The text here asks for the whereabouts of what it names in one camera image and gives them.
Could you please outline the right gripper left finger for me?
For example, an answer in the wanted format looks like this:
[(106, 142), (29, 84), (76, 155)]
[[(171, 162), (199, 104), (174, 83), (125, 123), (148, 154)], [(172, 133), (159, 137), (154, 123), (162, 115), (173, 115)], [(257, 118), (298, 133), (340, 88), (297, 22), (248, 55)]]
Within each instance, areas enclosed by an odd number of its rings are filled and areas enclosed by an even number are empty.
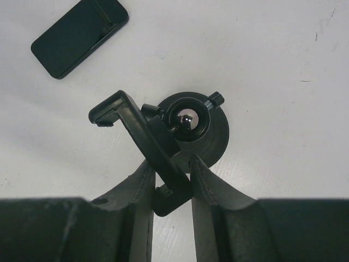
[(143, 162), (92, 201), (2, 199), (1, 261), (150, 261), (154, 186)]

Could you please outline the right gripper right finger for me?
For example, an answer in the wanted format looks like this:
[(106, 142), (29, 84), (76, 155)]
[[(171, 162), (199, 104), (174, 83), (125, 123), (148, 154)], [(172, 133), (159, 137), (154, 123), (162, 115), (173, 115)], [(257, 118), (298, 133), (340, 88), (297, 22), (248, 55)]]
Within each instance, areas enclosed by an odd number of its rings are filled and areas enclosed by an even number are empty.
[(348, 200), (254, 199), (190, 168), (197, 261), (348, 261)]

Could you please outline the black phone stand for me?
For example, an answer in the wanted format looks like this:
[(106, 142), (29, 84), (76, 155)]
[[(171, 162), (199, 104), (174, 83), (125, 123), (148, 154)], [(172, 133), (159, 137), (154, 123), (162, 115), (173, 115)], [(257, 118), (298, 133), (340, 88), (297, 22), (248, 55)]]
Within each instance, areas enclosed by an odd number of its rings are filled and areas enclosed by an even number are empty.
[(230, 136), (219, 92), (209, 96), (180, 92), (159, 105), (138, 107), (131, 96), (119, 90), (95, 106), (89, 121), (112, 127), (121, 121), (146, 161), (164, 184), (153, 193), (152, 209), (160, 217), (192, 198), (187, 174), (190, 158), (197, 155), (211, 167), (223, 156)]

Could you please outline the black smartphone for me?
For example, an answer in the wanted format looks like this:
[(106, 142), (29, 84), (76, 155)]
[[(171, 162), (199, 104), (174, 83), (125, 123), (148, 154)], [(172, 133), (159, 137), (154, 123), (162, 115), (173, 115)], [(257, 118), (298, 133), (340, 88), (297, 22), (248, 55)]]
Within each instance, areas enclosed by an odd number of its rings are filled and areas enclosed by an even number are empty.
[(31, 44), (31, 52), (55, 79), (62, 79), (129, 20), (118, 1), (79, 1)]

